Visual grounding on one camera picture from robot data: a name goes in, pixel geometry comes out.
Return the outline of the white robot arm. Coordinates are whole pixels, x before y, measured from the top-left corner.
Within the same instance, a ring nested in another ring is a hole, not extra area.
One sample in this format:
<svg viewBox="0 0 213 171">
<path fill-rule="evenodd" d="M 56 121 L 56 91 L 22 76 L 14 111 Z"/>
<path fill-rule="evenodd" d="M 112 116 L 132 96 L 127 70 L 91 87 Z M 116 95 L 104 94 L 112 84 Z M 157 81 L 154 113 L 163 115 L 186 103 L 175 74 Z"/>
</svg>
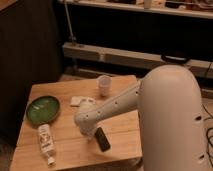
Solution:
<svg viewBox="0 0 213 171">
<path fill-rule="evenodd" d="M 99 106 L 83 102 L 74 122 L 92 137 L 98 122 L 132 110 L 140 116 L 144 171 L 208 171 L 202 96 L 190 70 L 157 67 Z"/>
</svg>

